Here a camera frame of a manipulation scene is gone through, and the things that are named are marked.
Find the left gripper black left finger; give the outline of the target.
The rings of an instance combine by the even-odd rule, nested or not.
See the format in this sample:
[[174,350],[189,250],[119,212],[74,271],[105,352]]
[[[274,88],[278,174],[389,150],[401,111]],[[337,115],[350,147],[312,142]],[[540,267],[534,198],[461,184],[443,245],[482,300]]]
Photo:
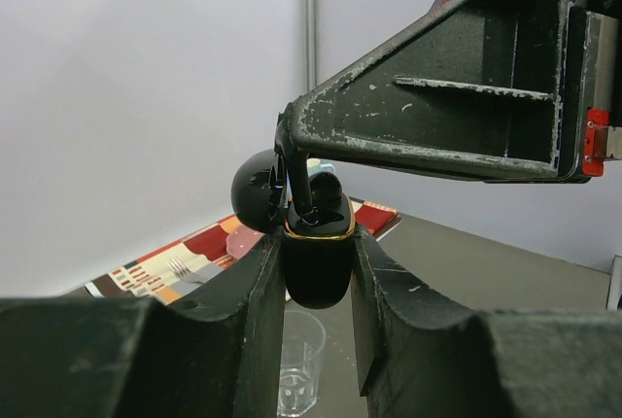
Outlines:
[[264,236],[188,296],[1,302],[5,417],[272,417],[281,241]]

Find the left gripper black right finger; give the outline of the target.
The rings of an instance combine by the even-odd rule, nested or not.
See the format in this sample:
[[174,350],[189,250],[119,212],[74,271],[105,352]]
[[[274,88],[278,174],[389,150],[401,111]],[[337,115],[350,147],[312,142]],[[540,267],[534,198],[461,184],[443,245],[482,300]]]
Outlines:
[[473,310],[354,233],[360,393],[372,417],[617,417],[617,311]]

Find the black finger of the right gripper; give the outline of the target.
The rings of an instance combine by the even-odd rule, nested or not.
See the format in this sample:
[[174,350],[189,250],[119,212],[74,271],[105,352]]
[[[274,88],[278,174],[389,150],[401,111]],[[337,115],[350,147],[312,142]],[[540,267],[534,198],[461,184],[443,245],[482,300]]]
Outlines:
[[579,0],[434,0],[298,97],[277,150],[456,180],[582,183],[567,87]]

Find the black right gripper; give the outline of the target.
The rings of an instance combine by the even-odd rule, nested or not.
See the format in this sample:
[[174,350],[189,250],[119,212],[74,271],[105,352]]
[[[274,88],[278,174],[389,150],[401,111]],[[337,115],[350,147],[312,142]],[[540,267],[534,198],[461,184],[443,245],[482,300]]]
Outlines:
[[621,0],[575,0],[578,24],[577,174],[601,177],[621,159]]

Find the glossy black gold-striped earbud case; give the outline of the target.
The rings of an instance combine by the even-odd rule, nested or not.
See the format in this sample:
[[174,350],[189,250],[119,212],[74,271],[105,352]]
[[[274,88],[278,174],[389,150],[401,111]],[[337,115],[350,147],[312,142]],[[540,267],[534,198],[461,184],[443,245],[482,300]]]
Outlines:
[[356,227],[351,199],[342,191],[336,219],[306,226],[287,199],[284,167],[266,150],[247,159],[231,185],[232,208],[240,222],[261,233],[280,232],[280,258],[291,298],[310,309],[327,309],[346,294],[354,266]]

